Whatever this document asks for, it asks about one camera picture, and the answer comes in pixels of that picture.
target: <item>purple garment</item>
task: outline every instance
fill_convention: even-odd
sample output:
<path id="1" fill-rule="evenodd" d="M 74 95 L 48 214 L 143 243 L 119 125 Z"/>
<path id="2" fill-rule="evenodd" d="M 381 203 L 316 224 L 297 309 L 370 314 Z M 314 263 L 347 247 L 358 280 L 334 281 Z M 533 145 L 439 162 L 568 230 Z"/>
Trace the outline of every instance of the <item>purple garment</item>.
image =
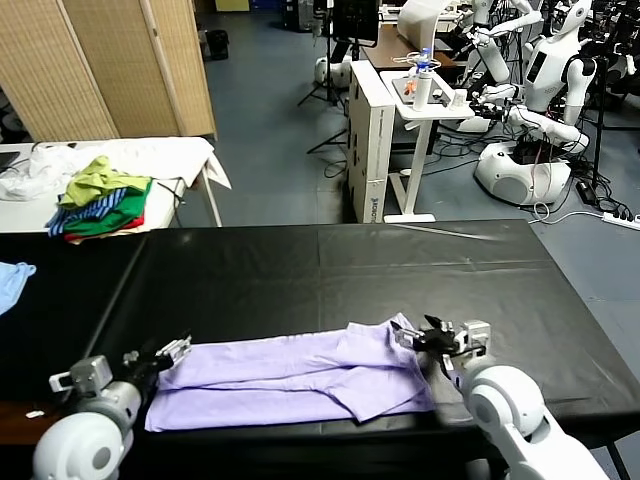
<path id="1" fill-rule="evenodd" d="M 411 327 L 402 315 L 392 320 Z M 433 410 L 415 353 L 390 321 L 345 330 L 194 345 L 163 372 L 152 432 L 355 418 Z"/>

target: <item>striped shirt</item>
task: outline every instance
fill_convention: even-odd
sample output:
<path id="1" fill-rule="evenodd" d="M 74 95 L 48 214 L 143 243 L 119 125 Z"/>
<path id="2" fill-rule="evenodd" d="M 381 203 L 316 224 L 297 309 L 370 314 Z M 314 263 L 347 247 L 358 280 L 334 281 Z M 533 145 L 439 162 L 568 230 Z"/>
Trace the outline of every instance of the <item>striped shirt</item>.
<path id="1" fill-rule="evenodd" d="M 49 227 L 49 236 L 55 237 L 64 233 L 64 226 L 75 220 L 85 220 L 88 218 L 97 218 L 102 220 L 107 213 L 113 210 L 124 198 L 127 193 L 126 188 L 117 188 L 109 195 L 98 200 L 88 203 L 84 207 L 68 210 L 58 207 L 58 211 L 53 218 L 47 222 Z"/>

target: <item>red cloth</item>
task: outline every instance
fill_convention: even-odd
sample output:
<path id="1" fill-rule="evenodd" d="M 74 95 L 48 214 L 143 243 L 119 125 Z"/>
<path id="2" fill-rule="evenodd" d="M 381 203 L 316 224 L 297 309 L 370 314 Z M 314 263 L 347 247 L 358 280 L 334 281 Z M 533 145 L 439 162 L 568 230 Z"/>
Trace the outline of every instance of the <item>red cloth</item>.
<path id="1" fill-rule="evenodd" d="M 128 230 L 130 228 L 136 228 L 136 227 L 139 227 L 139 226 L 141 226 L 143 224 L 144 224 L 144 212 L 142 212 L 142 215 L 140 215 L 135 220 L 132 220 L 130 223 L 127 223 L 120 230 Z M 67 233 L 64 236 L 64 239 L 67 242 L 72 242 L 74 240 L 88 240 L 89 238 L 93 238 L 93 236 L 83 237 L 82 235 L 76 235 L 74 233 Z"/>

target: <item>black tablecloth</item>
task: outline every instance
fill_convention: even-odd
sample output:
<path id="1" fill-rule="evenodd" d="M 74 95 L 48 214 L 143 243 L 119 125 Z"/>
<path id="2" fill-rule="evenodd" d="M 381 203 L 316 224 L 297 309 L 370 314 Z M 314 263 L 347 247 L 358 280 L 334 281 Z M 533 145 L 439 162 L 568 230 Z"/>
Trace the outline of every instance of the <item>black tablecloth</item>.
<path id="1" fill-rule="evenodd" d="M 0 316 L 0 400 L 53 399 L 49 376 L 88 354 L 144 239 L 75 246 L 46 234 L 0 235 L 0 262 L 37 268 Z"/>
<path id="2" fill-rule="evenodd" d="M 115 361 L 185 328 L 196 343 L 218 342 L 377 324 L 397 312 L 415 323 L 423 313 L 488 321 L 492 353 L 531 375 L 589 446 L 640 424 L 640 385 L 524 221 L 156 231 L 94 353 Z M 367 471 L 482 454 L 487 443 L 459 394 L 439 373 L 430 382 L 436 414 L 140 432 L 131 462 Z"/>

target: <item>power strip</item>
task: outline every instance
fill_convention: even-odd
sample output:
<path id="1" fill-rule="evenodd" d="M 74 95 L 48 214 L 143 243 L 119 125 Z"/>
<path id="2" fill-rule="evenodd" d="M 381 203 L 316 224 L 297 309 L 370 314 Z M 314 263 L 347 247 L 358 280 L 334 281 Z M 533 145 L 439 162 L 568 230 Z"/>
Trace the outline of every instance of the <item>power strip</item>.
<path id="1" fill-rule="evenodd" d="M 636 217 L 631 220 L 622 220 L 621 218 L 614 217 L 611 213 L 605 213 L 602 216 L 602 220 L 607 223 L 613 223 L 614 225 L 620 225 L 621 227 L 640 230 L 640 215 L 636 215 Z"/>

